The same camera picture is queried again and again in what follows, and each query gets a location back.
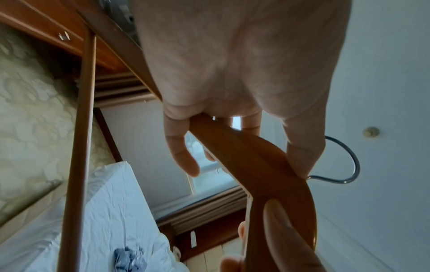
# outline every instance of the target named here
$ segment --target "bed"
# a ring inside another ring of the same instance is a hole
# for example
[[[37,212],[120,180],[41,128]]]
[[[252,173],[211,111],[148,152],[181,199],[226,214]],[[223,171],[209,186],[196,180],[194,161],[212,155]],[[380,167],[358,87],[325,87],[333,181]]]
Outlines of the bed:
[[[55,271],[65,197],[0,245],[2,271]],[[97,169],[89,177],[80,271],[115,271],[116,248],[144,250],[146,272],[187,272],[175,261],[126,162]]]

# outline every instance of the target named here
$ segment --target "blue cloth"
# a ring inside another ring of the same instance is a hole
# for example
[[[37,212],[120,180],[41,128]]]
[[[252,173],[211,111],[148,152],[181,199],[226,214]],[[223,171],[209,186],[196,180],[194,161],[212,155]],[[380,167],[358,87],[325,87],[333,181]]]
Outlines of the blue cloth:
[[[143,257],[143,249],[134,251],[128,246],[125,248],[117,248],[113,252],[115,256],[115,271],[116,272],[144,272],[147,263]]]

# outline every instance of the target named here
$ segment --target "wooden frame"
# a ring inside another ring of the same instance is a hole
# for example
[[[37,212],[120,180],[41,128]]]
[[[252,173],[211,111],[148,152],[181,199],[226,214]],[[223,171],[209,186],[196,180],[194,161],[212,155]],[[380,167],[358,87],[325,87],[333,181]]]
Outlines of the wooden frame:
[[[77,9],[88,26],[77,108],[72,163],[64,212],[57,271],[79,271],[83,201],[88,176],[91,117],[95,84],[95,36],[102,39],[142,83],[162,100],[141,49],[102,12]],[[294,228],[315,248],[316,211],[304,179],[297,177],[285,153],[253,135],[233,130],[206,114],[190,119],[190,132],[208,149],[252,196],[247,207],[245,266],[247,272],[278,271],[267,247],[263,209],[267,200],[277,199]]]

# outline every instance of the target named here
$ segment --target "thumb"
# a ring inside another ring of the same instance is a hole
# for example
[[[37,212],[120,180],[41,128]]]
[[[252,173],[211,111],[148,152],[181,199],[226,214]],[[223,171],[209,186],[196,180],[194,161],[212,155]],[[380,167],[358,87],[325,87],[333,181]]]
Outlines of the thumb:
[[[271,199],[264,206],[263,222],[269,251],[281,272],[325,272],[277,200]]]

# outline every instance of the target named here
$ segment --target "metal hanger hook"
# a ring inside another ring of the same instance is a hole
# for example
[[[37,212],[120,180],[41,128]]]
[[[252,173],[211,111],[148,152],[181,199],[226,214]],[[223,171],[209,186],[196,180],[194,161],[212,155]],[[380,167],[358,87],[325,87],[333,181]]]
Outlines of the metal hanger hook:
[[[335,139],[335,138],[330,137],[330,136],[326,136],[326,140],[329,140],[329,141],[332,141],[334,143],[337,143],[344,150],[346,150],[348,152],[349,156],[351,156],[351,159],[354,162],[354,173],[353,173],[352,176],[350,176],[347,179],[334,179],[334,178],[328,178],[328,177],[311,175],[306,180],[318,179],[318,180],[321,180],[321,181],[327,181],[327,182],[331,182],[331,183],[335,183],[335,184],[347,184],[347,183],[351,183],[354,180],[356,180],[358,178],[358,176],[360,175],[361,168],[360,168],[360,161],[358,160],[358,158],[355,155],[355,153],[346,144],[344,144],[343,142],[339,141],[338,139]]]

